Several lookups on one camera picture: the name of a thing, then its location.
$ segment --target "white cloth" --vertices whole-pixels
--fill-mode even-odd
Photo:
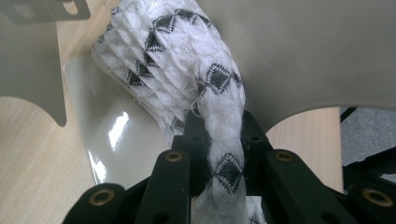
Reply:
[[[211,138],[212,176],[192,204],[192,223],[263,223],[252,222],[246,206],[241,77],[194,0],[121,0],[92,57],[157,120],[168,146],[198,108]]]

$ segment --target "wooden table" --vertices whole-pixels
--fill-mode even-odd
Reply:
[[[57,23],[62,66],[91,50],[118,2],[88,3],[89,20]],[[64,95],[65,127],[36,105],[0,97],[0,223],[61,223],[94,185],[65,82]],[[268,137],[275,148],[299,154],[324,184],[342,188],[338,108],[285,119]]]

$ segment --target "patterned fabric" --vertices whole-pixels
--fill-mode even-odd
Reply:
[[[121,0],[92,57],[157,120],[168,146],[198,108],[211,137],[212,177],[192,205],[191,222],[248,223],[239,139],[244,89],[230,51],[196,2]]]

